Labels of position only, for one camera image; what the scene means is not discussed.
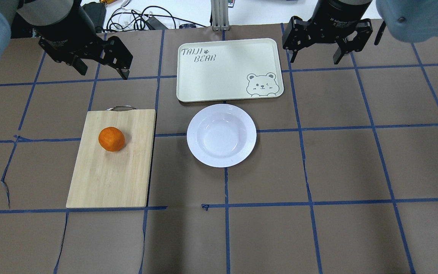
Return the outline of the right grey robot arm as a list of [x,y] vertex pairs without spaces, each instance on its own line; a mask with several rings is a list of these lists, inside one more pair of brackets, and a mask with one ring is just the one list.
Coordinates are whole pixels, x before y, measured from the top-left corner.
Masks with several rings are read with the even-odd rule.
[[[370,0],[319,0],[309,20],[291,17],[282,35],[282,48],[292,54],[290,62],[300,50],[317,43],[338,45],[335,65],[346,54],[362,51],[373,33],[371,20],[363,17],[370,5]],[[438,37],[438,0],[377,0],[376,9],[382,24],[374,45],[385,29],[407,43]]]

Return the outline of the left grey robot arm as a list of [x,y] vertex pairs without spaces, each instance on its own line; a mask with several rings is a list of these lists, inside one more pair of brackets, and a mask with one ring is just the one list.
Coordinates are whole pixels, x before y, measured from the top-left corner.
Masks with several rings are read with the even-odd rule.
[[85,59],[109,66],[124,80],[133,56],[117,36],[97,36],[80,0],[0,0],[0,59],[11,38],[11,23],[19,14],[41,38],[40,47],[57,63],[87,73]]

